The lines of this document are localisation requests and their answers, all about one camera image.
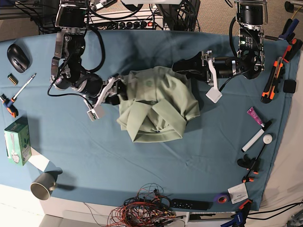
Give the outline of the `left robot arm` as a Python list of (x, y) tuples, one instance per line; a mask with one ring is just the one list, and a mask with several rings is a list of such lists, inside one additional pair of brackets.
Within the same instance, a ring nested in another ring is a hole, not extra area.
[(211, 50), (201, 51), (188, 60), (174, 63), (172, 70), (195, 78), (222, 91), (225, 84), (236, 76), (255, 79), (264, 70), (264, 30), (268, 23), (267, 1), (237, 0), (236, 15), (229, 27), (229, 44), (232, 56), (214, 57)]

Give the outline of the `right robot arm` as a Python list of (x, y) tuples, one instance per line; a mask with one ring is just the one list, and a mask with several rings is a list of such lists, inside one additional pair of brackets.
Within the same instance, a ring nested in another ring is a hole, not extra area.
[[(127, 88), (121, 76), (116, 74), (103, 81), (97, 75), (105, 62), (105, 46), (100, 32), (89, 24), (89, 19), (106, 4), (107, 1), (62, 0), (55, 22), (61, 31), (56, 34), (50, 87), (58, 90), (73, 89), (72, 96), (83, 98), (89, 110), (96, 109), (102, 103), (118, 105), (120, 101), (128, 99)], [(97, 36), (101, 48), (100, 63), (90, 70), (83, 67), (81, 59), (88, 30)]]

